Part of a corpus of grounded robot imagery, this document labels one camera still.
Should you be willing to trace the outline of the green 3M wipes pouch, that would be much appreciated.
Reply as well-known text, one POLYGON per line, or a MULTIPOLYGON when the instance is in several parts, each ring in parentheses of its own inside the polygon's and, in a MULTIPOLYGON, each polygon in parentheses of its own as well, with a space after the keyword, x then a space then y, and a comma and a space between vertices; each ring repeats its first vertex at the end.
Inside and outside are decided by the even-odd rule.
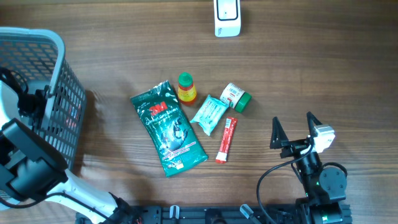
POLYGON ((133 96, 131 103, 154 143, 166 177, 208 159, 167 80, 133 96))

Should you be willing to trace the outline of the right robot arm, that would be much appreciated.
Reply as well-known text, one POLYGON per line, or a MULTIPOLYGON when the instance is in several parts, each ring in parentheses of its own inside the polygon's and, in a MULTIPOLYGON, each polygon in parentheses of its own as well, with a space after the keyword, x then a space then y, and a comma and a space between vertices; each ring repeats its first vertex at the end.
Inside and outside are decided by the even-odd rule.
POLYGON ((272 119, 270 148, 281 158, 293 158, 290 166, 303 185, 305 196, 293 204, 268 204, 265 211, 275 223, 352 223, 350 206, 344 204, 348 171, 337 162, 322 163, 319 154, 330 147, 335 130, 307 113, 309 135, 290 141, 278 118, 272 119))

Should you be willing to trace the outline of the red stick sachet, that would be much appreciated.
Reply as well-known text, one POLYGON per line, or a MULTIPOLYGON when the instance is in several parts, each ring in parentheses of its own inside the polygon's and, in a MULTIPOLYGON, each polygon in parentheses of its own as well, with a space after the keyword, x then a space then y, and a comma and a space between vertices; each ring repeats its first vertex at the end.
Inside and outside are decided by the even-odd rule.
POLYGON ((226 124, 224 127, 223 138, 221 140, 221 146, 217 153, 215 162, 218 164, 227 163, 228 152, 231 146, 234 131, 236 129, 238 119, 233 117, 227 117, 226 124))

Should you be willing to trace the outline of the green-lidded white spice jar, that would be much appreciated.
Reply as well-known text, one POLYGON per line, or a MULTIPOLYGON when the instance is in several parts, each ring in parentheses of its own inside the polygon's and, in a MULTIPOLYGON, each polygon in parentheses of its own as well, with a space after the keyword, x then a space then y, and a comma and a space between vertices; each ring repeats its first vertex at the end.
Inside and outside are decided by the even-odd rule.
POLYGON ((238 113, 242 113, 246 109, 251 99, 252 96, 248 92, 233 83, 227 84, 220 96, 223 103, 238 113))

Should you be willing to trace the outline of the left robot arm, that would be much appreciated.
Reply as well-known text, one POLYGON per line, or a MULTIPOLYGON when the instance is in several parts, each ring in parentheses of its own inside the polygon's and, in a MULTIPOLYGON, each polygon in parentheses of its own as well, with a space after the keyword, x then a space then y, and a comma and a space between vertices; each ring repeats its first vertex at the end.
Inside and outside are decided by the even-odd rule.
POLYGON ((1 190, 18 203, 1 204, 22 209, 28 199, 31 206, 55 202, 78 212, 77 223, 138 223, 139 211, 75 176, 61 153, 21 121, 43 117, 47 91, 30 94, 14 74, 1 68, 1 190))

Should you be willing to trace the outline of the sriracha bottle with green cap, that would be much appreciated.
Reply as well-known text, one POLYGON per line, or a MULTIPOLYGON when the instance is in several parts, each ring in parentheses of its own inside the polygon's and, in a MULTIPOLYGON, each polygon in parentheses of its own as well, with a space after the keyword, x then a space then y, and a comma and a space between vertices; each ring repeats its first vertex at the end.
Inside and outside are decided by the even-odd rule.
POLYGON ((183 72, 178 77, 178 98, 182 104, 193 105, 197 99, 197 90, 192 76, 183 72))

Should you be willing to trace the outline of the teal wet wipes packet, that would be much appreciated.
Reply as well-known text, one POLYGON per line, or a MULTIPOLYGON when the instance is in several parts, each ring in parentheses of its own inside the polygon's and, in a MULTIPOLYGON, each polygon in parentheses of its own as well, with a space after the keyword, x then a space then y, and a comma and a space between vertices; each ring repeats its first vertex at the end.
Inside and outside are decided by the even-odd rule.
POLYGON ((226 103, 208 95, 196 115, 190 120, 190 123, 198 123, 204 133, 210 136, 227 109, 228 105, 226 103))

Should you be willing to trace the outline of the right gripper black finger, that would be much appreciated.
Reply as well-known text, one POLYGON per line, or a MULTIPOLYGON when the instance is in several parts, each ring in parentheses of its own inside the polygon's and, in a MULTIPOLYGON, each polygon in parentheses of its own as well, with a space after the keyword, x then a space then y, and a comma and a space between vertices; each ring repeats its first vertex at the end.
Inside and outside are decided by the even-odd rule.
POLYGON ((307 123, 308 123, 308 130, 310 132, 310 135, 318 136, 316 127, 319 125, 322 125, 323 123, 321 123, 311 111, 309 111, 307 113, 307 123))
POLYGON ((272 134, 270 141, 271 149, 280 149, 287 147, 289 145, 289 139, 286 136, 285 131, 278 119, 278 117, 273 117, 272 119, 272 134))

